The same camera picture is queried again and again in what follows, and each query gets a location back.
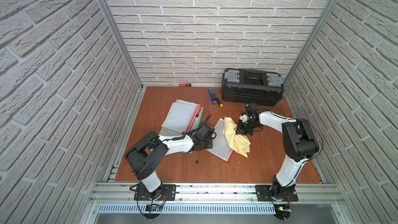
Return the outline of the red zip mesh document bag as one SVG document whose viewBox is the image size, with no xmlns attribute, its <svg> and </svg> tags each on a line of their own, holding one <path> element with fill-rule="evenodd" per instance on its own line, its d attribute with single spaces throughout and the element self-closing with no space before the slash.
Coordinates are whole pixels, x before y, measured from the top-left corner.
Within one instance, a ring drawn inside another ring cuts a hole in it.
<svg viewBox="0 0 398 224">
<path fill-rule="evenodd" d="M 209 151 L 216 157 L 226 162 L 229 162 L 233 150 L 228 146 L 226 137 L 223 134 L 223 130 L 224 130 L 224 120 L 219 119 L 219 121 L 215 125 L 216 137 L 212 140 L 212 148 L 208 149 L 207 151 Z"/>
</svg>

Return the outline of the yellow wiping cloth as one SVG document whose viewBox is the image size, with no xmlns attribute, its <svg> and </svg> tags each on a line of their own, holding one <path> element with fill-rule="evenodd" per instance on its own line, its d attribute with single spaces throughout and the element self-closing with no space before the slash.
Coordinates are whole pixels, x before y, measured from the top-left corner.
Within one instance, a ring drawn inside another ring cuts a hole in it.
<svg viewBox="0 0 398 224">
<path fill-rule="evenodd" d="M 245 135 L 236 134 L 237 124 L 230 117 L 224 118 L 224 129 L 223 134 L 226 138 L 228 146 L 236 153 L 244 157 L 248 157 L 250 153 L 251 142 Z"/>
</svg>

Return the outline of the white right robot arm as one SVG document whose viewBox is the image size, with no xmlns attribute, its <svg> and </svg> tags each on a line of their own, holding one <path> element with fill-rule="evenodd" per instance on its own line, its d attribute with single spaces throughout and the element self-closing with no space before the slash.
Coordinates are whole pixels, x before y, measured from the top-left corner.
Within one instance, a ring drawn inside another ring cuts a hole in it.
<svg viewBox="0 0 398 224">
<path fill-rule="evenodd" d="M 294 192 L 299 173 L 319 151 L 319 143 L 308 120 L 288 118 L 271 111 L 243 113 L 239 117 L 236 133 L 252 135 L 255 128 L 264 126 L 283 135 L 286 155 L 267 193 L 273 200 L 282 201 Z"/>
</svg>

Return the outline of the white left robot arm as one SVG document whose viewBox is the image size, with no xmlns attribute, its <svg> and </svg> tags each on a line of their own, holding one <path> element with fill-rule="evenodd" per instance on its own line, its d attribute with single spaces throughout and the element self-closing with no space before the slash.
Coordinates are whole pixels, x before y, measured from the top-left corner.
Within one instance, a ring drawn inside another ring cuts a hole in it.
<svg viewBox="0 0 398 224">
<path fill-rule="evenodd" d="M 165 156 L 175 153 L 192 153 L 212 148 L 216 137 L 214 129 L 194 129 L 180 136 L 162 136 L 154 131 L 148 132 L 124 155 L 132 173 L 156 197 L 163 186 L 156 169 Z"/>
</svg>

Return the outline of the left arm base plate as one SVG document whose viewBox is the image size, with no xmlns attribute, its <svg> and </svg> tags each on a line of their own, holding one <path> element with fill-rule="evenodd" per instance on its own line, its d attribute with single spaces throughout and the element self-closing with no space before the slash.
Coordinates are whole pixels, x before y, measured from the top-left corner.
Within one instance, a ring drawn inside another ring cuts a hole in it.
<svg viewBox="0 0 398 224">
<path fill-rule="evenodd" d="M 174 201 L 177 185 L 162 184 L 154 192 L 149 192 L 143 183 L 139 183 L 135 189 L 135 201 Z"/>
</svg>

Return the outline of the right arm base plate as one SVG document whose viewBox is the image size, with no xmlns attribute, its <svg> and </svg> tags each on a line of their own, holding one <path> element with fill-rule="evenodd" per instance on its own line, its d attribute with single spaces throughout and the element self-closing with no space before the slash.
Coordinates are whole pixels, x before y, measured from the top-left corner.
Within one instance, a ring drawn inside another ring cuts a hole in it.
<svg viewBox="0 0 398 224">
<path fill-rule="evenodd" d="M 259 202 L 297 202 L 298 196 L 295 190 L 296 184 L 288 187 L 280 187 L 276 184 L 255 185 L 256 195 Z"/>
</svg>

